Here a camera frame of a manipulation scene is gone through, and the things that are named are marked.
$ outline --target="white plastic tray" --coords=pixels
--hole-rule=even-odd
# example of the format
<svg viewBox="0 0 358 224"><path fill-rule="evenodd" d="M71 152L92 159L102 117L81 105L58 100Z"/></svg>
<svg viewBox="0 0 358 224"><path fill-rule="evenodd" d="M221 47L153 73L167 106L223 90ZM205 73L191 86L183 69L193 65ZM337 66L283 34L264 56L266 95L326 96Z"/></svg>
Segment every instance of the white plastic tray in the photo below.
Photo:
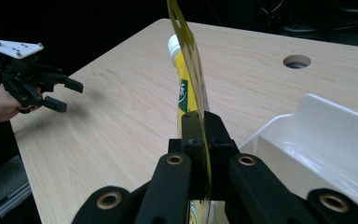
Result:
<svg viewBox="0 0 358 224"><path fill-rule="evenodd" d="M358 113L313 94L267 123L240 151L259 157L294 194L329 188L358 204Z"/></svg>

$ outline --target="bottle label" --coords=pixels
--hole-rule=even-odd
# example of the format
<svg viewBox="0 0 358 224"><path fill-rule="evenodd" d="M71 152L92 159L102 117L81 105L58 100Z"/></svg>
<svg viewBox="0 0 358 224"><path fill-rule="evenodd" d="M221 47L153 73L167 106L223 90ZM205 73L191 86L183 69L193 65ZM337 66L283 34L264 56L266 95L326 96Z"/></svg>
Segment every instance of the bottle label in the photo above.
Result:
<svg viewBox="0 0 358 224"><path fill-rule="evenodd" d="M187 107L187 94L188 94L188 83L187 83L187 80L181 79L178 107L179 107L179 109L181 109L181 110L182 110L183 112L185 112L185 113L188 112L188 107Z"/></svg>

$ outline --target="wooden table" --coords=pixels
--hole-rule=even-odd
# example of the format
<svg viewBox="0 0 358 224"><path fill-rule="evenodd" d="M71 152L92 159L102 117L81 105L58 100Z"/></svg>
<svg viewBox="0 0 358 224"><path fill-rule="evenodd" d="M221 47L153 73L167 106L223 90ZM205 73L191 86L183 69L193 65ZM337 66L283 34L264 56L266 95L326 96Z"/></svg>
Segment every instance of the wooden table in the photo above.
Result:
<svg viewBox="0 0 358 224"><path fill-rule="evenodd" d="M314 93L358 112L358 47L189 22L211 112L241 145L269 120ZM179 79L170 62L171 22L162 19L86 65L48 93L66 113L42 107L12 120L43 223L70 223L97 189L133 191L150 180L176 138ZM310 58L288 68L290 55Z"/></svg>

